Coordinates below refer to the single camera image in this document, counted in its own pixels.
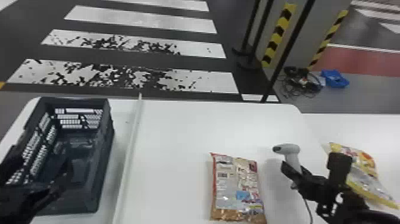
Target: blue object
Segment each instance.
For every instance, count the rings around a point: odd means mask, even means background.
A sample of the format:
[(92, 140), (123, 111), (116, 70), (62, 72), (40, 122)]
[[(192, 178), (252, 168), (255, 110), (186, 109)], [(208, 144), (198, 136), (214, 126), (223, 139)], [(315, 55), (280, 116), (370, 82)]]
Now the blue object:
[(350, 84), (337, 70), (322, 70), (321, 76), (325, 77), (328, 86), (334, 88), (343, 88)]
[(248, 197), (250, 197), (250, 193), (248, 191), (236, 191), (237, 200), (244, 200)]

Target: white painted stripe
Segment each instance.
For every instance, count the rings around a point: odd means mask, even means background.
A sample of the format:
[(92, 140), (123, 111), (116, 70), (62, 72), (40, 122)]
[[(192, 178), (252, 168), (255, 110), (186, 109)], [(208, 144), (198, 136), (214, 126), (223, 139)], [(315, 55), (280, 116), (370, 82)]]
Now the white painted stripe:
[(238, 94), (229, 72), (27, 59), (8, 83)]
[(178, 41), (72, 30), (53, 30), (42, 41), (42, 45), (226, 58), (224, 49), (219, 43)]
[(205, 1), (193, 0), (107, 0), (115, 2), (126, 2), (142, 5), (161, 6), (168, 8), (179, 8), (182, 10), (195, 10), (208, 12), (208, 5)]
[(400, 14), (382, 13), (378, 11), (361, 10), (361, 9), (356, 9), (356, 11), (367, 17), (382, 18), (384, 20), (400, 20)]
[(330, 44), (328, 44), (328, 46), (333, 47), (333, 48), (348, 48), (348, 49), (357, 49), (357, 50), (363, 50), (363, 51), (377, 51), (377, 52), (384, 52), (384, 53), (400, 54), (400, 51), (398, 51), (398, 50), (383, 49), (383, 48), (369, 48), (366, 46), (353, 46), (353, 45), (344, 45), (344, 44), (336, 44), (336, 43), (330, 43)]
[(213, 21), (203, 18), (139, 13), (108, 8), (86, 7), (82, 5), (76, 5), (65, 19), (167, 30), (217, 33)]
[(382, 26), (388, 28), (389, 30), (395, 32), (395, 33), (400, 33), (400, 25), (395, 25), (395, 24), (389, 24), (389, 23), (379, 23)]
[(352, 5), (361, 6), (361, 7), (370, 7), (370, 8), (378, 8), (380, 10), (394, 10), (400, 11), (400, 7), (397, 5), (389, 5), (389, 4), (382, 4), (376, 2), (365, 2), (365, 1), (357, 1), (354, 0), (351, 2)]
[[(242, 98), (244, 101), (255, 101), (260, 102), (262, 95), (255, 95), (255, 94), (242, 94)], [(279, 102), (279, 99), (275, 95), (269, 95), (267, 98), (267, 102)]]
[(16, 1), (17, 0), (0, 0), (0, 11)]

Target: yellow snack bag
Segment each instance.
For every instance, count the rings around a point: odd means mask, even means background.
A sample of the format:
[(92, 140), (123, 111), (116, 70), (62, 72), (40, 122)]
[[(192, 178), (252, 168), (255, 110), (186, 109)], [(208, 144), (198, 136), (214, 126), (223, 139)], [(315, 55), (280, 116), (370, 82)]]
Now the yellow snack bag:
[(347, 176), (347, 185), (361, 196), (393, 209), (399, 209), (388, 191), (378, 180), (376, 164), (372, 156), (362, 150), (329, 142), (334, 153), (343, 153), (353, 158), (353, 164)]

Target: yellow and black hazard stripe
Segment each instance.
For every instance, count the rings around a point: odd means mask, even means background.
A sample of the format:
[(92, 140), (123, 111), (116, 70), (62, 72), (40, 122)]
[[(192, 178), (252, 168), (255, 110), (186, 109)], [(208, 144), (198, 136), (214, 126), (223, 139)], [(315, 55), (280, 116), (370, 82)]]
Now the yellow and black hazard stripe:
[(325, 40), (321, 43), (317, 53), (313, 56), (312, 61), (310, 65), (308, 66), (308, 69), (311, 70), (313, 69), (314, 65), (318, 62), (318, 60), (322, 57), (323, 52), (325, 51), (328, 43), (332, 40), (333, 35), (335, 35), (336, 31), (339, 29), (340, 25), (343, 22), (343, 19), (346, 17), (347, 13), (349, 13), (348, 10), (343, 10), (339, 13), (336, 22), (334, 25), (330, 28), (328, 31), (328, 34), (326, 35)]
[(276, 50), (279, 44), (282, 42), (283, 35), (286, 29), (289, 27), (290, 19), (296, 11), (297, 5), (286, 3), (283, 7), (283, 11), (278, 19), (278, 23), (272, 34), (272, 38), (268, 43), (267, 50), (265, 50), (264, 57), (262, 58), (262, 66), (269, 67), (272, 59), (275, 57)]

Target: barcode scanner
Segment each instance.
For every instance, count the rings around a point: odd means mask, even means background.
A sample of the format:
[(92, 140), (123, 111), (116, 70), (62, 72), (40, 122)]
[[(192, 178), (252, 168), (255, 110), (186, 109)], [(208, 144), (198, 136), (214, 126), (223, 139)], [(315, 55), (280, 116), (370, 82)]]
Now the barcode scanner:
[(300, 153), (300, 147), (295, 144), (280, 144), (272, 148), (275, 153), (282, 154), (285, 156), (287, 164), (293, 169), (302, 174), (299, 157), (297, 154)]

